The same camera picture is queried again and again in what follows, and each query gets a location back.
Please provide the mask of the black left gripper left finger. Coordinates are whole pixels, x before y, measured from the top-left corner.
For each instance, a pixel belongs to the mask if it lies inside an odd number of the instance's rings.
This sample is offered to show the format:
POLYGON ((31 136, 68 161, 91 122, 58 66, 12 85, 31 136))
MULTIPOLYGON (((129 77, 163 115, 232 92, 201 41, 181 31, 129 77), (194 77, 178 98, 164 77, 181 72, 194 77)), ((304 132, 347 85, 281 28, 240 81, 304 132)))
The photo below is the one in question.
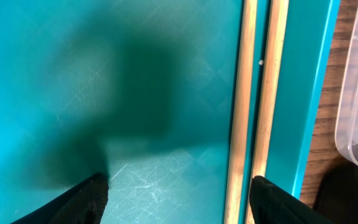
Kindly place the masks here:
POLYGON ((95 173, 13 224, 100 224, 108 190, 107 175, 95 173))

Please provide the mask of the wooden chopstick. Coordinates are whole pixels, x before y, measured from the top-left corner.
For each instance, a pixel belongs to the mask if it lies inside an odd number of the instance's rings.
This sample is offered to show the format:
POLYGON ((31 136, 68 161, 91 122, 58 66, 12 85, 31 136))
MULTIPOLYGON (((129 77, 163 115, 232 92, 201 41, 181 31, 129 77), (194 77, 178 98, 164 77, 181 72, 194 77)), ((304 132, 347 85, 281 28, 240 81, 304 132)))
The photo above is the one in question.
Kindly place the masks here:
POLYGON ((266 172, 278 78, 282 61, 283 42, 287 24, 288 5, 288 0, 272 0, 270 4, 270 17, 268 21, 264 70, 260 92, 254 155, 250 172, 250 184, 254 183, 255 177, 263 177, 266 172))
POLYGON ((245 0, 239 39, 224 224, 238 224, 239 222, 246 159, 256 20, 257 0, 245 0))

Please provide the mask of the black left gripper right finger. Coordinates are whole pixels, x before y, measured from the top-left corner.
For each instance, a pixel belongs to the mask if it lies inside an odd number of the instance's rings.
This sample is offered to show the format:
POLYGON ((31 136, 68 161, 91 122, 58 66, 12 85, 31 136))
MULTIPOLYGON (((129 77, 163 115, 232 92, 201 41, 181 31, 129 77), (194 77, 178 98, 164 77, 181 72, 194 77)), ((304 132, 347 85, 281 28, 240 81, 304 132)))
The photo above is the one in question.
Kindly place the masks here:
POLYGON ((333 224, 333 222, 260 175, 249 193, 255 224, 333 224))

